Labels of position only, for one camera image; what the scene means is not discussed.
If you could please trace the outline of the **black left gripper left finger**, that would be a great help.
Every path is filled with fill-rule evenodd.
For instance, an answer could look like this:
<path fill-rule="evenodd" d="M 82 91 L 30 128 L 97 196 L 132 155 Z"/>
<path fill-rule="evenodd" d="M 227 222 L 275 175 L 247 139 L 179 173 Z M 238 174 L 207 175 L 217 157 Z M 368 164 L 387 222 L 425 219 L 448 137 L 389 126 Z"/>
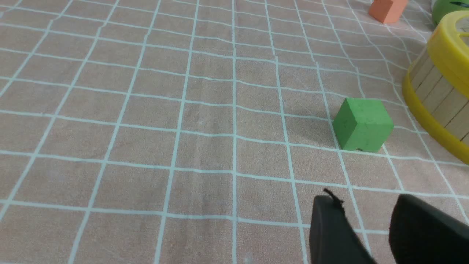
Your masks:
<path fill-rule="evenodd" d="M 375 264 L 345 215 L 343 200 L 327 188 L 313 199 L 310 258 L 313 264 Z"/>

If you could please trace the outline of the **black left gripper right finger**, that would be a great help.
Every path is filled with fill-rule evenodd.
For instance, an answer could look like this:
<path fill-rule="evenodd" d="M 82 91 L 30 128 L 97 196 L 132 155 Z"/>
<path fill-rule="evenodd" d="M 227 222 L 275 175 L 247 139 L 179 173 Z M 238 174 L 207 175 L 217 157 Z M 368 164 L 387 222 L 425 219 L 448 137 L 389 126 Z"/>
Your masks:
<path fill-rule="evenodd" d="M 400 194 L 389 245 L 397 264 L 467 264 L 469 227 L 422 199 Z"/>

